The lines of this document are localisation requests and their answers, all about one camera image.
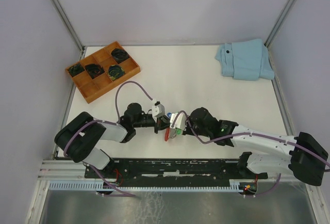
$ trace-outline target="red wire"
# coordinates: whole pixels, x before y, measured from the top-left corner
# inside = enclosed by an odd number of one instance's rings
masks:
[[[121,181],[120,181],[120,184],[118,185],[118,186],[121,186],[122,185],[122,183],[124,182],[124,180],[123,180],[123,176],[121,175],[121,173],[118,171],[118,174],[121,176]]]
[[[116,181],[115,183],[117,183],[117,182],[118,182],[118,176],[119,176],[119,172],[118,172],[118,170],[117,170],[117,169],[115,169],[115,170],[114,170],[114,172],[116,172],[116,174],[117,174],[117,175],[116,175],[116,178],[115,178],[115,181]]]
[[[168,127],[165,131],[164,141],[169,140],[170,128]]]

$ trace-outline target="metal frame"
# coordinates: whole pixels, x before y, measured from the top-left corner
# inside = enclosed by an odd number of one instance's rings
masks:
[[[66,13],[64,12],[64,9],[62,8],[59,0],[51,0],[58,15],[60,16],[60,18],[63,21],[63,24],[65,25],[65,27],[68,29],[69,34],[71,35],[72,39],[74,40],[74,42],[76,43],[77,47],[79,48],[80,51],[84,50],[84,46],[82,44],[82,42],[80,41],[77,33],[75,32],[75,30],[73,29]]]
[[[294,135],[294,134],[296,134],[296,132],[295,132],[293,123],[291,121],[292,119],[290,118],[287,104],[284,99],[283,91],[280,86],[281,84],[280,84],[279,79],[276,74],[276,68],[274,66],[271,53],[269,53],[269,60],[270,60],[271,66],[275,72],[275,79],[272,80],[272,83],[273,83],[273,88],[274,88],[275,95],[277,98],[279,110],[282,115],[283,123],[284,123],[287,134]],[[309,196],[310,203],[312,205],[317,223],[330,224],[330,213],[329,213],[329,209],[326,204],[326,201],[323,197],[321,188],[307,185],[307,184],[306,184],[306,188],[307,188],[308,196]]]
[[[77,47],[81,51],[81,55],[79,59],[82,59],[85,56],[86,49],[84,45],[81,43],[78,35],[76,34],[75,30],[73,29],[65,11],[63,10],[59,0],[51,0],[56,11],[58,12],[60,18],[62,19],[64,25],[66,26],[68,32],[72,36],[74,42],[76,43]],[[282,24],[284,23],[289,11],[292,9],[296,0],[288,0],[285,7],[283,8],[282,12],[280,13],[273,29],[271,30],[266,42],[265,46],[269,48],[272,45],[277,33],[279,32]],[[288,135],[292,135],[295,133],[294,126],[291,121],[289,111],[287,109],[287,105],[283,96],[283,92],[280,86],[280,82],[276,75],[276,69],[270,55],[270,62],[272,68],[275,72],[275,79],[272,81],[273,88],[275,91],[275,95],[277,98],[277,102],[279,105],[280,113],[283,118],[284,126]],[[61,124],[61,128],[66,125],[69,111],[71,108],[73,96],[75,92],[75,87],[72,84],[70,96],[68,99],[67,108],[65,110],[65,114],[63,117],[63,121]],[[54,148],[54,153],[52,159],[55,158],[57,153],[57,146]],[[46,200],[46,195],[48,191],[48,187],[51,180],[66,180],[66,181],[99,181],[99,179],[85,179],[85,167],[82,163],[74,163],[73,161],[55,161],[55,160],[45,160],[42,163],[40,173],[38,176],[38,181],[36,185],[36,189],[31,201],[31,205],[26,217],[25,223],[28,224],[36,224],[39,223],[43,206]],[[275,175],[270,175],[269,179],[266,181],[273,181]],[[283,178],[283,181],[296,181],[297,179],[292,176],[287,176]],[[316,220],[319,224],[330,224],[330,214],[329,209],[326,206],[326,202],[324,200],[322,191],[319,187],[314,187],[310,185],[306,185],[307,192],[310,198],[310,202],[312,205],[312,209],[314,211]]]
[[[284,20],[288,16],[288,14],[289,14],[290,10],[292,9],[295,2],[296,2],[296,0],[288,0],[287,3],[285,4],[284,8],[282,9],[282,12],[280,13],[280,15],[278,16],[278,18],[276,20],[276,23],[275,23],[272,31],[270,32],[270,34],[265,42],[265,46],[267,48],[269,48],[272,45],[272,42],[274,41],[278,31],[282,27]]]

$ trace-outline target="wire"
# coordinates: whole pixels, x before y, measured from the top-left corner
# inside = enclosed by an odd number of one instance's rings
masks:
[[[188,125],[189,125],[189,127],[191,129],[191,132],[203,144],[209,144],[209,143],[213,143],[213,142],[218,141],[218,140],[224,140],[224,139],[227,139],[227,138],[233,138],[235,136],[241,136],[241,135],[258,136],[258,137],[262,137],[262,138],[266,138],[266,139],[270,139],[270,140],[275,140],[275,141],[278,141],[278,142],[281,142],[281,143],[286,143],[286,144],[292,145],[294,147],[297,147],[297,148],[305,151],[306,153],[309,153],[313,157],[317,158],[319,161],[321,161],[322,163],[324,163],[325,165],[327,165],[330,168],[330,163],[328,161],[326,161],[322,157],[318,156],[316,153],[312,152],[311,150],[309,150],[309,149],[307,149],[307,148],[305,148],[305,147],[303,147],[303,146],[301,146],[299,144],[296,144],[296,143],[293,143],[293,142],[290,142],[290,141],[286,142],[284,139],[272,137],[272,136],[269,136],[269,135],[258,134],[258,133],[250,133],[250,132],[241,132],[241,133],[236,133],[236,134],[222,136],[222,137],[215,138],[215,139],[212,139],[212,140],[209,140],[209,141],[203,141],[202,139],[200,139],[200,137],[198,136],[198,134],[196,134],[196,132],[194,131],[194,129],[193,129],[192,125],[191,125],[191,122],[189,120],[189,117],[188,117],[187,113],[184,110],[180,110],[178,112],[178,115],[176,115],[176,117],[174,118],[174,121],[172,123],[172,127],[174,127],[174,124],[175,124],[177,118],[179,117],[179,114],[181,114],[181,113],[183,113],[186,116]]]
[[[123,176],[121,175],[121,173],[118,171],[118,174],[120,175],[120,177],[121,177],[121,181],[120,181],[120,183],[119,183],[119,185],[118,186],[121,186],[122,185],[122,183],[124,182],[124,179],[123,179]]]
[[[119,114],[119,109],[118,109],[118,93],[119,93],[120,89],[122,89],[122,87],[123,87],[124,85],[128,84],[128,83],[136,84],[138,87],[141,88],[141,90],[144,92],[144,94],[145,94],[150,100],[153,99],[153,98],[147,93],[147,91],[144,90],[143,86],[141,86],[139,83],[137,83],[137,82],[135,82],[135,81],[126,81],[126,82],[122,83],[122,84],[120,85],[120,87],[118,88],[118,90],[117,90],[117,92],[116,92],[116,94],[115,94],[115,99],[114,99],[115,109],[116,109],[117,117],[118,117],[118,121],[117,121],[117,123],[119,123],[119,121],[120,121],[120,114]]]
[[[262,193],[255,194],[254,196],[250,196],[250,195],[246,195],[246,196],[247,196],[247,197],[257,197],[257,196],[259,197],[259,196],[262,196],[262,195],[268,194],[268,193],[274,191],[274,190],[278,187],[278,185],[279,185],[279,181],[280,181],[280,180],[281,180],[281,173],[278,175],[278,178],[276,179],[275,184],[274,184],[270,189],[268,189],[268,190],[266,190],[266,191],[264,191],[264,192],[262,192]]]
[[[116,173],[116,178],[115,178],[115,181],[116,181],[116,183],[118,182],[118,177],[119,177],[119,172],[118,172],[118,170],[116,169],[116,170],[114,170],[114,172]]]
[[[144,92],[144,94],[150,99],[152,100],[153,98],[147,93],[147,91],[137,82],[135,81],[126,81],[124,83],[122,83],[122,85],[118,88],[116,94],[115,94],[115,109],[116,109],[116,112],[117,112],[117,117],[118,117],[118,122],[120,121],[120,114],[119,114],[119,109],[118,109],[118,94],[119,94],[119,91],[120,89],[128,84],[128,83],[133,83],[133,84],[136,84],[137,86],[139,86],[141,88],[141,90]],[[179,117],[179,114],[183,113],[186,118],[187,118],[187,122],[188,122],[188,125],[191,129],[191,132],[194,134],[194,136],[202,143],[202,144],[209,144],[209,143],[213,143],[215,141],[219,141],[219,140],[223,140],[223,139],[227,139],[227,138],[233,138],[235,136],[242,136],[242,135],[250,135],[250,136],[258,136],[258,137],[263,137],[263,138],[266,138],[266,139],[271,139],[271,140],[275,140],[275,141],[278,141],[278,142],[282,142],[282,143],[286,143],[286,144],[289,144],[289,145],[292,145],[294,147],[297,147],[307,153],[309,153],[310,155],[312,155],[313,157],[317,158],[318,160],[320,160],[321,162],[323,162],[325,165],[327,165],[329,168],[330,168],[330,163],[327,162],[325,159],[323,159],[322,157],[320,157],[319,155],[315,154],[314,152],[312,152],[311,150],[299,145],[299,144],[296,144],[296,143],[293,143],[293,142],[286,142],[284,139],[280,139],[280,138],[276,138],[276,137],[272,137],[272,136],[269,136],[269,135],[264,135],[264,134],[258,134],[258,133],[250,133],[250,132],[241,132],[241,133],[236,133],[236,134],[231,134],[231,135],[226,135],[226,136],[222,136],[222,137],[219,137],[219,138],[215,138],[215,139],[212,139],[212,140],[209,140],[209,141],[203,141],[199,136],[198,134],[194,131],[192,125],[191,125],[191,122],[189,120],[189,116],[188,114],[184,111],[184,110],[181,110],[178,112],[178,115],[176,115],[173,123],[172,123],[172,127],[174,127],[174,124],[177,120],[177,118]],[[84,126],[82,126],[72,137],[71,139],[69,140],[69,142],[67,143],[67,145],[65,146],[65,149],[64,149],[64,156],[67,157],[67,151],[68,151],[68,148],[69,146],[71,145],[71,143],[73,142],[73,140],[79,135],[80,132],[82,132],[85,128],[87,128],[88,126],[92,125],[93,123],[107,123],[107,124],[111,124],[111,125],[117,125],[116,123],[113,123],[113,122],[109,122],[109,121],[104,121],[104,120],[98,120],[98,119],[95,119],[91,122],[88,122],[86,123]],[[122,195],[109,195],[109,196],[114,196],[114,197],[124,197],[124,196],[129,196],[129,197],[134,197],[135,195],[133,194],[130,194],[130,193],[126,193],[124,191],[121,191],[119,189],[117,189],[114,185],[110,184],[108,181],[105,180],[105,178],[100,174],[100,172],[92,165],[90,165],[90,167],[96,172],[96,174],[108,185],[110,186],[112,189],[122,193]],[[330,169],[326,169],[324,170],[324,172],[330,172]],[[275,184],[273,185],[272,188],[270,188],[269,190],[265,191],[265,192],[262,192],[260,194],[258,194],[258,196],[260,195],[264,195],[266,193],[269,193],[271,191],[273,191],[279,184],[279,181],[281,179],[281,174],[278,175],[278,178],[275,182]]]
[[[90,121],[88,123],[86,123],[84,126],[82,126],[72,137],[71,139],[68,141],[67,145],[65,146],[64,148],[64,156],[67,157],[67,151],[68,151],[68,148],[69,146],[71,145],[71,143],[74,141],[74,139],[79,135],[80,132],[82,132],[85,128],[87,128],[88,126],[94,124],[94,123],[107,123],[107,124],[111,124],[111,125],[117,125],[116,123],[114,122],[109,122],[109,121],[104,121],[104,120],[98,120],[98,119],[95,119],[93,121]],[[101,196],[110,196],[110,197],[135,197],[135,195],[133,194],[130,194],[130,193],[127,193],[127,192],[124,192],[124,191],[121,191],[119,189],[116,188],[116,186],[110,184],[108,181],[105,180],[105,178],[100,174],[100,172],[92,165],[89,165],[90,168],[92,168],[95,173],[108,185],[110,186],[110,188],[122,193],[122,195],[102,195],[102,194],[98,194],[98,195],[101,195]]]
[[[257,193],[256,191],[252,191],[250,189],[246,189],[246,190],[249,191],[249,192],[251,192],[251,193],[253,193],[253,194],[256,194]]]
[[[80,129],[78,129],[78,131],[71,137],[71,139],[68,141],[67,145],[65,146],[64,148],[64,156],[67,157],[67,152],[68,152],[68,148],[69,146],[71,145],[71,143],[74,141],[74,139],[79,135],[80,132],[84,131],[85,128],[87,128],[88,126],[92,125],[93,123],[107,123],[107,124],[110,124],[110,125],[117,125],[116,123],[114,122],[109,122],[109,121],[105,121],[105,120],[99,120],[99,119],[95,119],[93,121],[90,121],[88,123],[86,123],[84,126],[82,126]]]
[[[130,194],[130,193],[127,193],[127,192],[124,192],[124,191],[118,189],[115,185],[110,184],[110,183],[109,183],[109,182],[108,182],[108,181],[107,181],[107,180],[101,175],[100,171],[97,170],[94,166],[89,165],[89,167],[92,168],[92,169],[95,171],[95,173],[98,175],[98,177],[99,177],[100,179],[102,179],[103,182],[105,182],[105,183],[106,183],[111,189],[114,189],[114,190],[118,191],[119,193],[121,193],[121,195],[105,195],[105,196],[110,196],[110,197],[135,197],[135,195]]]

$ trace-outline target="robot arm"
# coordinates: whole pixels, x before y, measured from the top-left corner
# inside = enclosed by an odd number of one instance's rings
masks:
[[[88,127],[83,133],[78,132],[86,125]],[[135,136],[135,128],[138,127],[153,127],[156,134],[167,129],[165,138],[175,138],[176,134],[199,135],[211,139],[204,143],[214,140],[220,146],[253,150],[244,152],[237,163],[237,169],[243,176],[263,172],[286,173],[293,174],[304,183],[320,186],[325,164],[294,144],[324,160],[328,158],[328,153],[309,134],[300,133],[294,137],[257,132],[232,121],[217,120],[205,108],[194,110],[188,119],[184,114],[172,114],[169,118],[157,101],[153,102],[151,114],[145,113],[138,103],[130,104],[117,124],[94,120],[88,113],[81,113],[56,135],[55,143],[63,150],[66,148],[67,156],[74,162],[84,161],[102,170],[110,158],[95,148],[99,139],[126,143]]]

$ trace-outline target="white table surface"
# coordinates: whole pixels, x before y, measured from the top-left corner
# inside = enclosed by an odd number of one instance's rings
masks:
[[[166,113],[183,109],[190,114],[204,107],[217,119],[235,121],[263,132],[285,134],[271,81],[248,82],[222,77],[220,63],[214,58],[218,47],[124,46],[141,67],[141,72],[130,80],[140,83],[151,97],[159,100]],[[100,48],[88,47],[86,56]],[[117,88],[90,104],[75,89],[68,123],[82,111],[116,122],[114,96]],[[144,111],[151,108],[150,100],[134,84],[125,85],[118,100],[121,115],[133,102],[140,103]],[[153,128],[139,128],[128,143],[100,140],[96,147],[110,157],[135,158],[238,158],[246,151],[214,143],[203,145],[193,136],[178,136],[165,142],[164,133],[154,134]]]

